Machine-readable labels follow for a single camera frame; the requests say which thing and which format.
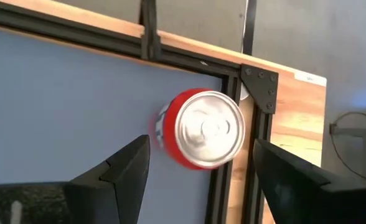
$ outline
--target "black corner bracket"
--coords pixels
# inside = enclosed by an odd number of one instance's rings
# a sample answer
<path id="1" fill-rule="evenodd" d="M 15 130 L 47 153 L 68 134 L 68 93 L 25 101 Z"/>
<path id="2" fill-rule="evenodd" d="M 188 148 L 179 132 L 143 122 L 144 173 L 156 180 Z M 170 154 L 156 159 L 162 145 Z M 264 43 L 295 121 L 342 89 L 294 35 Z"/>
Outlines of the black corner bracket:
<path id="1" fill-rule="evenodd" d="M 161 39 L 157 34 L 156 0 L 141 0 L 139 24 L 144 26 L 141 36 L 141 58 L 150 61 L 159 60 Z"/>
<path id="2" fill-rule="evenodd" d="M 278 73 L 241 64 L 240 77 L 260 110 L 266 114 L 276 113 Z"/>

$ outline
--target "blue-gray surface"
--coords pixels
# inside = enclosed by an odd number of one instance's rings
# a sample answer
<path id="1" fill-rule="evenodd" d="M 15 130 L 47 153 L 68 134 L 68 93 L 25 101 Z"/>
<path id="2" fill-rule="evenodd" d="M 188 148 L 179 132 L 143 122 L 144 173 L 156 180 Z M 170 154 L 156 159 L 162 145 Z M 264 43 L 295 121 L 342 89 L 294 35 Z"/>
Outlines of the blue-gray surface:
<path id="1" fill-rule="evenodd" d="M 195 87 L 218 90 L 220 80 L 0 31 L 0 183 L 70 180 Z M 139 223 L 203 223 L 209 173 L 151 153 Z"/>

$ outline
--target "cable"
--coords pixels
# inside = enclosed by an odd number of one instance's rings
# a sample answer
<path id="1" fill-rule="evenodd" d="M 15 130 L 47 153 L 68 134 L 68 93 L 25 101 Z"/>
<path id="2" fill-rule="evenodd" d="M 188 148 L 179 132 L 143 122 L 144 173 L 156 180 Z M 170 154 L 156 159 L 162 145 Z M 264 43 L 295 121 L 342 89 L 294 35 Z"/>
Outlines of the cable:
<path id="1" fill-rule="evenodd" d="M 366 117 L 366 113 L 362 113 L 362 112 L 356 112 L 356 111 L 350 111 L 350 112 L 347 112 L 347 113 L 344 113 L 342 115 L 340 115 L 332 124 L 330 125 L 335 125 L 337 126 L 337 123 L 342 120 L 342 118 L 345 118 L 346 116 L 349 116 L 349 115 L 352 115 L 352 114 L 358 114 L 358 115 L 362 115 L 362 116 L 365 116 Z M 358 175 L 359 177 L 363 178 L 364 180 L 366 180 L 366 176 L 362 175 L 362 174 L 359 174 L 358 172 L 354 171 L 352 168 L 350 168 L 346 162 L 343 160 L 343 158 L 341 158 L 340 154 L 338 153 L 338 150 L 337 150 L 337 146 L 335 145 L 335 141 L 334 141 L 334 136 L 332 135 L 332 133 L 330 132 L 330 137 L 331 137 L 331 142 L 332 142 L 332 147 L 334 148 L 335 150 L 335 153 L 337 154 L 337 157 L 338 159 L 342 162 L 342 164 L 348 168 L 348 170 L 350 170 L 352 173 Z"/>

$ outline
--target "silver can top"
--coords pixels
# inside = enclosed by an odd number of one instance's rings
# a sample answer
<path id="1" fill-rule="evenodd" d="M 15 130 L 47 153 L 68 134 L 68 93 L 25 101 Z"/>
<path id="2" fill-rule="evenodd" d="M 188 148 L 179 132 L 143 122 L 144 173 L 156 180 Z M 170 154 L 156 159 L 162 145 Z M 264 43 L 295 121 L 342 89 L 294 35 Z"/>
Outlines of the silver can top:
<path id="1" fill-rule="evenodd" d="M 244 117 L 237 104 L 218 91 L 191 96 L 177 114 L 177 145 L 200 167 L 215 167 L 232 160 L 245 136 Z"/>

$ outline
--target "gray wall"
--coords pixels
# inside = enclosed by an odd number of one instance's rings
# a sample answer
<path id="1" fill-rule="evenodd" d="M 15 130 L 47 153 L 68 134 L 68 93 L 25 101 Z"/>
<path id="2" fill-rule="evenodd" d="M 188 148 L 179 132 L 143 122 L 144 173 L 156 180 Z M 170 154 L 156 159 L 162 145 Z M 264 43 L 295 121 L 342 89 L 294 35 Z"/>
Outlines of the gray wall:
<path id="1" fill-rule="evenodd" d="M 140 0 L 57 0 L 130 22 L 138 22 Z M 245 0 L 157 0 L 158 28 L 240 51 Z"/>
<path id="2" fill-rule="evenodd" d="M 178 93 L 220 82 L 0 31 L 0 184 L 71 180 L 148 133 Z M 209 171 L 152 145 L 139 223 L 204 223 L 208 187 Z"/>
<path id="3" fill-rule="evenodd" d="M 258 1 L 253 54 L 327 78 L 322 166 L 355 178 L 338 161 L 327 125 L 341 113 L 366 112 L 366 0 Z M 366 127 L 366 119 L 354 116 L 341 126 Z M 360 141 L 338 137 L 336 144 L 362 172 Z"/>

